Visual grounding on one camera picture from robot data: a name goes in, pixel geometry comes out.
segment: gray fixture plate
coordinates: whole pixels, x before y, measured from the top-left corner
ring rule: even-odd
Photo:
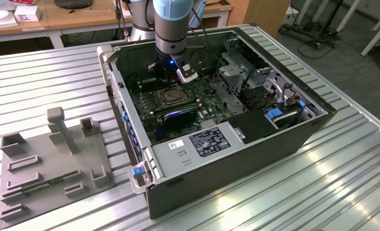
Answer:
[[[54,144],[50,139],[51,133],[26,139],[27,142],[20,144],[26,153],[18,154],[11,158],[6,153],[3,153],[0,176],[0,218],[3,218],[3,211],[18,204],[23,204],[27,209],[24,212],[20,212],[20,216],[14,215],[11,219],[3,218],[6,221],[0,219],[0,229],[10,227],[11,225],[15,225],[114,187],[114,180],[110,176],[111,166],[100,132],[84,137],[80,126],[74,126],[68,129],[80,149],[80,152],[76,154],[71,154],[64,141],[58,145]],[[26,162],[31,163],[28,166],[22,167],[15,171],[8,170],[8,164],[11,162],[35,155],[39,157],[38,163],[27,160]],[[94,171],[94,177],[98,178],[104,174],[103,167],[106,170],[107,180],[106,184],[100,182],[100,187],[96,188],[92,181],[91,171]],[[7,190],[8,181],[11,182],[11,185],[18,185],[22,182],[35,179],[35,176],[38,176],[39,173],[39,180],[23,186],[23,188],[26,188],[30,185],[39,184],[40,182],[48,182],[50,180],[78,170],[82,171],[82,174],[75,174],[76,176],[74,177],[56,180],[58,183],[51,186],[44,184],[46,186],[42,189],[26,193],[24,197],[19,196],[18,199],[12,198],[8,200],[8,204],[2,201],[6,199],[3,195],[7,192],[16,190]],[[79,193],[72,191],[66,194],[64,188],[79,183],[83,183],[84,185],[84,187],[80,188]]]

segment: circuit board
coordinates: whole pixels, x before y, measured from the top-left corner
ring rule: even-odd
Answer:
[[[232,116],[204,79],[147,93],[131,92],[131,97],[154,145],[204,129],[206,124],[219,124]],[[175,129],[162,128],[163,115],[186,108],[196,108],[196,120]]]

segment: wheel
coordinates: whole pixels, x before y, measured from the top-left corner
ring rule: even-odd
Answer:
[[[316,50],[322,49],[323,43],[316,42]]]
[[[280,33],[282,35],[284,35],[286,32],[287,32],[286,28],[280,28],[279,33]]]

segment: white label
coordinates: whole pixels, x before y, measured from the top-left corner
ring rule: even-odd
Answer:
[[[35,30],[44,30],[44,29],[46,29],[44,27],[34,27],[34,28],[22,29],[22,31],[35,31]]]
[[[175,148],[182,147],[182,146],[184,146],[183,140],[178,140],[178,141],[170,143],[171,149],[175,149]]]

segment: gray plastic bracket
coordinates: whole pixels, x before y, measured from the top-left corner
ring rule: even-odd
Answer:
[[[54,123],[50,123],[50,124],[48,124],[48,127],[50,127],[50,130],[51,130],[51,132],[52,132],[52,133],[56,133],[56,132],[59,132],[59,129],[58,129],[58,126],[56,126],[56,124],[54,124]]]
[[[14,155],[26,153],[24,149],[20,147],[20,145],[26,143],[26,139],[22,137],[19,132],[4,135],[2,137],[2,150],[8,155],[8,157],[12,157]]]
[[[18,187],[22,187],[22,186],[26,186],[26,185],[30,185],[30,184],[38,182],[40,179],[42,179],[42,175],[40,175],[39,172],[36,172],[35,178],[32,178],[32,179],[30,179],[30,180],[27,180],[27,181],[24,181],[22,183],[19,183],[19,184],[12,185],[11,182],[8,181],[7,184],[6,184],[6,188],[7,188],[7,190],[12,190],[12,189],[15,189]]]
[[[87,187],[84,186],[83,182],[74,184],[64,188],[64,195],[67,197],[75,197],[87,191]]]
[[[0,197],[2,202],[11,204],[26,198],[26,194],[22,192],[22,187],[8,191]]]
[[[70,133],[67,125],[64,124],[64,111],[62,107],[55,107],[47,110],[48,122],[56,124],[56,128],[62,134],[62,137],[70,147],[72,154],[76,154],[80,150],[75,143],[75,139]]]
[[[50,139],[51,139],[52,143],[55,144],[55,146],[60,145],[64,142],[64,139],[63,139],[60,132],[51,134]]]
[[[94,170],[90,170],[90,176],[94,182],[94,185],[96,188],[100,188],[102,186],[104,186],[108,183],[108,175],[107,175],[107,171],[104,166],[102,165],[102,175],[95,175]]]
[[[92,117],[80,119],[80,128],[83,136],[88,137],[99,132],[99,122],[94,121]]]
[[[12,219],[22,217],[26,213],[28,213],[27,206],[18,204],[2,211],[0,220],[11,221]]]
[[[40,158],[38,155],[32,155],[30,157],[26,157],[20,160],[12,161],[11,163],[8,163],[8,170],[16,171],[19,169],[23,169],[31,165],[35,165],[40,162]]]
[[[79,180],[83,177],[83,171],[79,169],[75,171],[74,174],[68,175],[67,177],[63,177],[64,182],[71,182],[74,180]]]

